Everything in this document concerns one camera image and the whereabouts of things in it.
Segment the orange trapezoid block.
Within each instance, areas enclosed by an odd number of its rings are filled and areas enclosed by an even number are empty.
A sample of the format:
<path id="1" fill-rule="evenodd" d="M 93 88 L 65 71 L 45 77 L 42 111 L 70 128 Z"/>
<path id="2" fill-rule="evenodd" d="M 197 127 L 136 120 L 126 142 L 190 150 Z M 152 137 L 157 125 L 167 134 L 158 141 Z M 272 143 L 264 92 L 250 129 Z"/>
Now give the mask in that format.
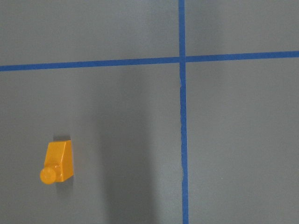
<path id="1" fill-rule="evenodd" d="M 48 144 L 40 180 L 44 184 L 65 182 L 74 175 L 71 140 Z"/>

